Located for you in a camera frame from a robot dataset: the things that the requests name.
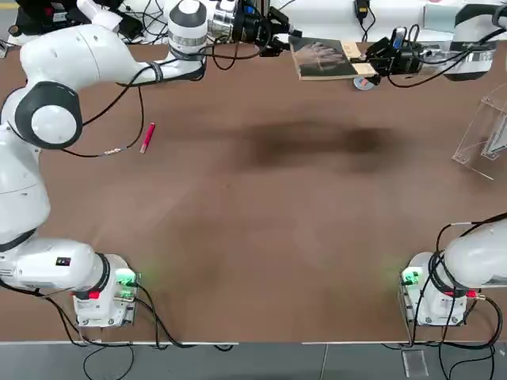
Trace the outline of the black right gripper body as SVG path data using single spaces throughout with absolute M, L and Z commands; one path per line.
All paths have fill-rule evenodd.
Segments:
M 416 74 L 421 70 L 422 61 L 419 58 L 422 45 L 415 42 L 404 42 L 395 55 L 389 59 L 380 59 L 379 63 L 388 64 L 390 75 Z

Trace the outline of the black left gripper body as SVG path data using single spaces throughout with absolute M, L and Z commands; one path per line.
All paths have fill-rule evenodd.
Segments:
M 270 6 L 266 15 L 254 6 L 238 6 L 233 22 L 232 41 L 246 44 L 270 44 L 273 38 L 270 17 L 276 8 Z

